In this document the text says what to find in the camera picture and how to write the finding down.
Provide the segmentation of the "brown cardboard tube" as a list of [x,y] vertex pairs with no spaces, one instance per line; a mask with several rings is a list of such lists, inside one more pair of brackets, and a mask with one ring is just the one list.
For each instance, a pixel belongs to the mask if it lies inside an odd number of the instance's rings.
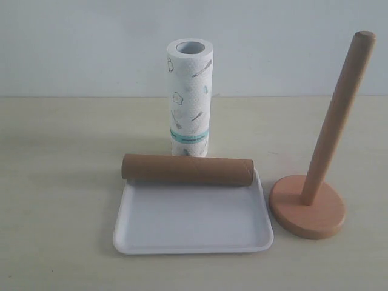
[[249,186],[255,176],[251,159],[126,154],[125,180]]

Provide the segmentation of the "white printed paper towel roll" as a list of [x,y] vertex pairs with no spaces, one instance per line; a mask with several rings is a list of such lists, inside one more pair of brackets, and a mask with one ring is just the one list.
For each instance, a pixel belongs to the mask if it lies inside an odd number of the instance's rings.
[[205,157],[209,144],[213,45],[178,39],[167,46],[170,138],[175,156]]

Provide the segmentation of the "wooden paper towel holder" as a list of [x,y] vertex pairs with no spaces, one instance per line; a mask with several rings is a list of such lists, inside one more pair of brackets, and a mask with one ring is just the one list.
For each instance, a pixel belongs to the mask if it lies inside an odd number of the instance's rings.
[[358,53],[369,53],[376,35],[370,31],[354,34],[332,99],[330,101],[312,160],[306,175],[290,175],[278,180],[269,195],[269,206],[278,223],[290,233],[306,239],[326,239],[338,233],[345,219],[343,199],[327,183],[328,168],[343,131],[346,115],[339,109],[339,91]]

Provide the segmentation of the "white plastic tray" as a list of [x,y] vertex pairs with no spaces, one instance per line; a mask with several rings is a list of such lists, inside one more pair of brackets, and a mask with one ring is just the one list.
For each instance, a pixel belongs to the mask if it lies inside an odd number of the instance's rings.
[[125,255],[252,253],[273,239],[257,172],[244,187],[127,181],[113,234]]

